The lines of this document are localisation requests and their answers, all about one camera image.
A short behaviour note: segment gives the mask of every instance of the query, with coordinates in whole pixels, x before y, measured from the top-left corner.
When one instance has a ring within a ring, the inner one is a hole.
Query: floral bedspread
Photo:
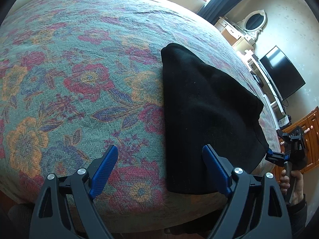
[[[118,162],[95,200],[111,232],[170,227],[223,206],[218,193],[165,189],[164,46],[182,44],[262,98],[211,24],[166,0],[33,0],[6,18],[0,40],[0,189],[8,196],[34,202],[49,173],[71,175],[114,144]],[[260,124],[279,150],[266,108]],[[261,162],[258,172],[270,169]]]

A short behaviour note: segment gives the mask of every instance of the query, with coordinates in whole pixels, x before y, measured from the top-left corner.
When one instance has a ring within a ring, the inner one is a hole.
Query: silver screw
[[[243,172],[242,168],[239,168],[239,167],[236,167],[234,171],[237,174],[242,174],[242,172]]]
[[[267,172],[266,177],[269,179],[272,179],[274,177],[274,175],[271,172]]]
[[[87,171],[84,168],[78,170],[78,174],[82,175],[85,174]]]
[[[48,176],[47,176],[47,179],[48,180],[52,180],[54,178],[54,174],[53,173],[50,173]]]

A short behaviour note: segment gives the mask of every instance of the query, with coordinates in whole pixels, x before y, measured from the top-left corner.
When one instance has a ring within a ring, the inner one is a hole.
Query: flat screen tv
[[[277,87],[282,100],[306,84],[294,65],[277,46],[261,58],[260,62]]]

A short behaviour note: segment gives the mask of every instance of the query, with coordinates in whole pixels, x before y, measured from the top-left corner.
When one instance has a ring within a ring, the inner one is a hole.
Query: wooden floor
[[[16,203],[0,191],[0,207],[7,214],[9,209],[16,205]],[[164,230],[149,231],[143,233],[129,233],[129,234],[113,234],[114,239],[203,239],[198,234],[192,235],[165,235]]]

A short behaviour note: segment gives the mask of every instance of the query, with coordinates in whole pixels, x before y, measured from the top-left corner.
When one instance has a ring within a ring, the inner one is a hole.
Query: black cord
[[[270,94],[270,95],[272,95],[272,96],[276,97],[278,100],[280,100],[280,98],[278,98],[276,95],[273,95],[272,93],[268,93],[268,92],[265,92],[265,91],[264,91],[264,93]],[[285,107],[288,107],[288,106],[289,106],[289,102],[288,102],[288,100],[287,100],[287,99],[284,99],[284,101],[286,101],[286,102],[287,102],[287,105],[284,105],[284,103],[282,103],[282,105],[283,105],[283,106],[285,106]]]

